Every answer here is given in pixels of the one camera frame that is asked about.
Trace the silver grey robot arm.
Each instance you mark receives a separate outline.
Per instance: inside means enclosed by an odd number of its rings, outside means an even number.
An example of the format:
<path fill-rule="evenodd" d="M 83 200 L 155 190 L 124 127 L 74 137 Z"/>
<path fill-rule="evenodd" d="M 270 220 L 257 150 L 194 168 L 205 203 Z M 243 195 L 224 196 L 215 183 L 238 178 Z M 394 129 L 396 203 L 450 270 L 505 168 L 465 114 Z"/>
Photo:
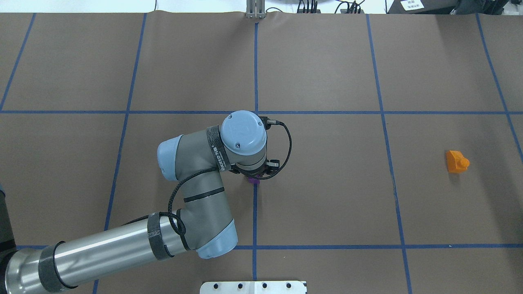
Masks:
<path fill-rule="evenodd" d="M 78 286 L 194 250 L 224 255 L 238 237 L 221 172 L 270 179 L 285 166 L 267 158 L 267 130 L 281 121 L 247 110 L 221 125 L 162 142 L 159 169 L 177 182 L 165 212 L 153 212 L 91 236 L 43 249 L 17 249 L 1 189 L 2 294 L 62 294 Z"/>

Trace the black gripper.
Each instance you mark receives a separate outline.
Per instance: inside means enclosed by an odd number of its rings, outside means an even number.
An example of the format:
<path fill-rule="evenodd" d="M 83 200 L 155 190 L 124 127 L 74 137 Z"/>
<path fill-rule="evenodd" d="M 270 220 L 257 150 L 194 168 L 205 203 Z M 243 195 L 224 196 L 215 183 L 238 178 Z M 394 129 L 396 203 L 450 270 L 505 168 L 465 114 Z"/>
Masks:
<path fill-rule="evenodd" d="M 281 171 L 281 169 L 282 164 L 280 163 L 280 160 L 268 160 L 267 158 L 263 158 L 252 165 L 235 163 L 231 165 L 230 172 L 243 175 L 248 180 L 263 180 L 274 177 Z"/>

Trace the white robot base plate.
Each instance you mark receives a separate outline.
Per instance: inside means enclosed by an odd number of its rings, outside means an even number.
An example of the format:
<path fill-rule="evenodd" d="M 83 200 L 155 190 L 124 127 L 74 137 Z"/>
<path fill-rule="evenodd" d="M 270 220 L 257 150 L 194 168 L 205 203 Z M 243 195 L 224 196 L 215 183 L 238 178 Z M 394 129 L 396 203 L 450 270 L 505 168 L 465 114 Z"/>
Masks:
<path fill-rule="evenodd" d="M 305 281 L 210 281 L 200 294 L 307 294 Z"/>

